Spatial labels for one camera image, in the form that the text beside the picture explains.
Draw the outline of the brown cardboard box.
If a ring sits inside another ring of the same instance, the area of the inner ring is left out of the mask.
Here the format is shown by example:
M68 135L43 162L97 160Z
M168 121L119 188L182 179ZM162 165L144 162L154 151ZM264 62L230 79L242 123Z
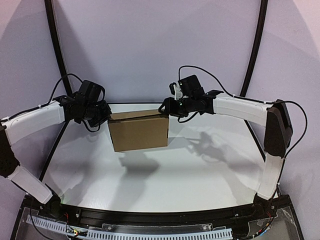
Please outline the brown cardboard box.
M157 109L113 113L108 128L115 152L168 145L169 117Z

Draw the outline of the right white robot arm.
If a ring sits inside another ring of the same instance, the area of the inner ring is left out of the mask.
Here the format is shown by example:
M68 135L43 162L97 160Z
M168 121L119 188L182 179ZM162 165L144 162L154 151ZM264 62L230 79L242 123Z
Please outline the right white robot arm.
M269 201L276 193L293 127L286 103L265 102L228 95L225 91L205 92L196 75L169 85L171 97L164 99L158 111L177 118L193 114L218 114L242 119L265 128L265 167L255 199Z

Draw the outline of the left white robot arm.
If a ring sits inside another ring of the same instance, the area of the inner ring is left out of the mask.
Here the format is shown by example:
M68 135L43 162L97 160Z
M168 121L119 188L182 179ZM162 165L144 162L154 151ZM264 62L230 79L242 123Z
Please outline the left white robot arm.
M51 96L43 105L24 110L0 122L0 175L19 186L39 203L52 210L61 199L46 184L21 165L12 145L50 126L74 121L84 123L88 131L100 129L110 119L111 108L105 101L105 89L89 80L82 81L72 96Z

